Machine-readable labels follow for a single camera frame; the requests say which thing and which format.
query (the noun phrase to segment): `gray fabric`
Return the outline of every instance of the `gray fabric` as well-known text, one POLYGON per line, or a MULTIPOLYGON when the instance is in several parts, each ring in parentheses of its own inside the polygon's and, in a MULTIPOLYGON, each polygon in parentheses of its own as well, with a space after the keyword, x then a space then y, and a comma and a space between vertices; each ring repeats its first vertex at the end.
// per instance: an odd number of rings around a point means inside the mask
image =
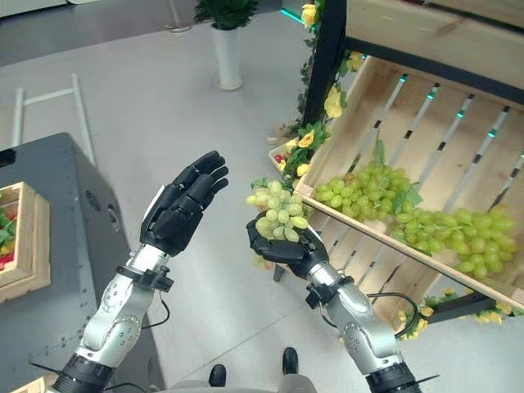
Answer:
MULTIPOLYGON (((235 387, 210 387, 206 381, 181 381, 174 384, 168 391, 161 393, 275 393, 258 389, 235 387)), ((317 393, 313 383, 303 375, 285 375, 277 393, 317 393)))

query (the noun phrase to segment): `wooden slat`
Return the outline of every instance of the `wooden slat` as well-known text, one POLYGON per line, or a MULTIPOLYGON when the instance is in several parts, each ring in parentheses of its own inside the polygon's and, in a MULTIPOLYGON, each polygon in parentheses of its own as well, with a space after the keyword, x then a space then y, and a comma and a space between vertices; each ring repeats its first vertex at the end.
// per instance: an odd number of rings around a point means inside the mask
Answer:
POLYGON ((346 35, 524 89, 524 37, 506 29, 406 2, 352 0, 346 35))
POLYGON ((522 0, 433 0, 434 4, 524 28, 522 0))

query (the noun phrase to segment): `teal led light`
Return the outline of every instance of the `teal led light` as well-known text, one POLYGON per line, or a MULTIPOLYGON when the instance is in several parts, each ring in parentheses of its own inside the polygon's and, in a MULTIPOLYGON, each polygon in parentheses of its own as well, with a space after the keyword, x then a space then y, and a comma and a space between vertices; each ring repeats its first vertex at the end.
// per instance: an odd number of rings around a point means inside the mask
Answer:
POLYGON ((300 23, 301 25, 304 24, 304 22, 302 21, 302 19, 294 12, 291 12, 291 11, 288 11, 286 8, 283 8, 282 10, 280 10, 280 12, 282 14, 284 14, 285 16, 287 16, 288 18, 291 18, 293 19, 295 22, 298 22, 300 23))

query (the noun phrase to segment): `grape bunch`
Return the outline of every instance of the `grape bunch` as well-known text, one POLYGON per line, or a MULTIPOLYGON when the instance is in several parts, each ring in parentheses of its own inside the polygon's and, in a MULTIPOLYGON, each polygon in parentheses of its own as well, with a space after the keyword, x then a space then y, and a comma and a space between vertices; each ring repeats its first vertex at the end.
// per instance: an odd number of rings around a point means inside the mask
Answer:
POLYGON ((254 195, 247 197, 246 203, 265 211, 265 216, 256 221, 255 227, 269 240, 298 242, 299 235, 294 228, 308 228, 302 196, 282 189, 278 180, 269 182, 267 187, 258 187, 254 195))
POLYGON ((393 214, 398 192, 411 185, 404 169, 392 169, 376 161, 344 178, 334 177, 315 189, 315 199, 358 221, 385 220, 393 214))
POLYGON ((515 222, 502 205, 487 213, 457 209, 451 215, 413 208, 405 202, 396 221, 393 237, 427 253, 454 250, 461 261, 457 270, 476 278, 502 272, 504 262, 512 260, 518 248, 509 235, 515 222))

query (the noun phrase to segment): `black wire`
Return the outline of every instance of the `black wire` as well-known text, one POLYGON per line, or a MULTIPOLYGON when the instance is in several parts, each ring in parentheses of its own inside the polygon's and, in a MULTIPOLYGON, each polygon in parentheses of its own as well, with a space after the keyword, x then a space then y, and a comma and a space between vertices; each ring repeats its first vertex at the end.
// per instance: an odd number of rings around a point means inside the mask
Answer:
POLYGON ((402 337, 406 332, 408 332, 413 326, 415 326, 415 323, 418 323, 418 306, 409 296, 406 296, 405 294, 399 293, 399 292, 382 292, 382 293, 368 293, 367 294, 367 297, 387 297, 387 296, 396 296, 396 297, 401 297, 403 299, 406 299, 413 307, 413 317, 409 320, 409 323, 406 323, 406 326, 404 329, 402 329, 400 332, 395 334, 395 338, 399 338, 399 337, 402 337))
POLYGON ((44 366, 43 364, 38 364, 38 363, 35 363, 35 362, 32 362, 32 361, 29 361, 29 364, 31 364, 32 366, 41 368, 42 370, 50 371, 50 372, 55 373, 55 374, 59 374, 60 373, 60 370, 56 370, 54 368, 50 368, 48 366, 44 366))
POLYGON ((135 388, 139 389, 142 393, 147 393, 139 385, 135 385, 134 383, 131 383, 131 382, 119 383, 118 385, 108 386, 108 387, 104 388, 104 391, 109 391, 111 389, 118 389, 119 387, 122 387, 122 386, 132 386, 132 387, 135 387, 135 388))
POLYGON ((157 322, 157 323, 152 323, 151 325, 144 326, 144 327, 142 327, 142 330, 151 329, 151 328, 154 328, 155 326, 160 326, 162 323, 166 323, 167 320, 169 319, 169 317, 171 316, 171 311, 169 310, 169 307, 165 303, 164 299, 162 299, 162 293, 161 292, 159 293, 159 296, 160 296, 160 301, 162 302, 162 305, 164 306, 165 311, 167 312, 167 315, 165 316, 163 321, 160 321, 160 322, 157 322))

